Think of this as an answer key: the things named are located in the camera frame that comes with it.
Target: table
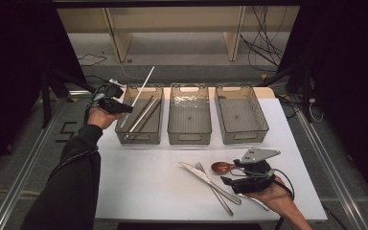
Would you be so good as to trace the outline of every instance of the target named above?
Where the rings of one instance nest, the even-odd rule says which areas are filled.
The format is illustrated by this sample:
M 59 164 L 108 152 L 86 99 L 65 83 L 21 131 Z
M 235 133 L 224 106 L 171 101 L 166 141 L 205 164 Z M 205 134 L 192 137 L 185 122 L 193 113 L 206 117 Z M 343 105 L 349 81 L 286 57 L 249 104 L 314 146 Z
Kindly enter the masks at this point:
M 154 222 L 262 222 L 276 221 L 279 216 L 248 199 L 236 205 L 225 199 L 234 212 L 229 217 L 209 186 L 185 170 L 179 162 L 200 162 L 210 179 L 227 192 L 210 166 L 217 161 L 240 159 L 247 148 L 280 150 L 267 159 L 272 168 L 283 171 L 291 180 L 298 208 L 308 221 L 327 219 L 300 152 L 289 129 L 286 116 L 271 89 L 257 91 L 269 125 L 264 141 L 255 145 L 225 146 L 222 143 L 214 90 L 209 88 L 213 131 L 209 146 L 171 146 L 167 133 L 170 88 L 165 88 L 161 143 L 154 146 L 121 145 L 115 124 L 104 131 L 98 143 L 102 156 L 97 219 Z

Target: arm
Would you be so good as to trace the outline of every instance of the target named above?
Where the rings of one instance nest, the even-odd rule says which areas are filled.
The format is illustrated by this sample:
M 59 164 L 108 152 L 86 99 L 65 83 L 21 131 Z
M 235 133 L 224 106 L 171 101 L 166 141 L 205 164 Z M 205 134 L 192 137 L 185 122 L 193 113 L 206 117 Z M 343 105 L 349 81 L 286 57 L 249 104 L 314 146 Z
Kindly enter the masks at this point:
M 278 176 L 276 180 L 282 184 L 284 182 Z M 272 184 L 268 189 L 260 193 L 244 194 L 252 198 L 257 198 L 281 217 L 285 218 L 295 230 L 309 230 L 310 225 L 307 223 L 303 214 L 298 210 L 289 193 L 282 187 Z
M 97 208 L 101 157 L 96 151 L 103 129 L 120 114 L 107 114 L 98 107 L 90 110 L 86 126 L 64 146 L 60 163 L 81 154 L 52 175 L 26 215 L 22 229 L 92 229 Z

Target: spoon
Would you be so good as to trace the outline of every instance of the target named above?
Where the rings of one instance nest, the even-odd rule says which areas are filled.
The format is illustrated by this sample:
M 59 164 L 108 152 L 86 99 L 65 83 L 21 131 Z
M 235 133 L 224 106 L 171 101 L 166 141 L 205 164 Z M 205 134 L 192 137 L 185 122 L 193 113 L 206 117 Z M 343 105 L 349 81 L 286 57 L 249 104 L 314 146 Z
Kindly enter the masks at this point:
M 216 162 L 212 164 L 211 169 L 216 174 L 227 174 L 232 167 L 235 167 L 235 165 L 226 162 Z

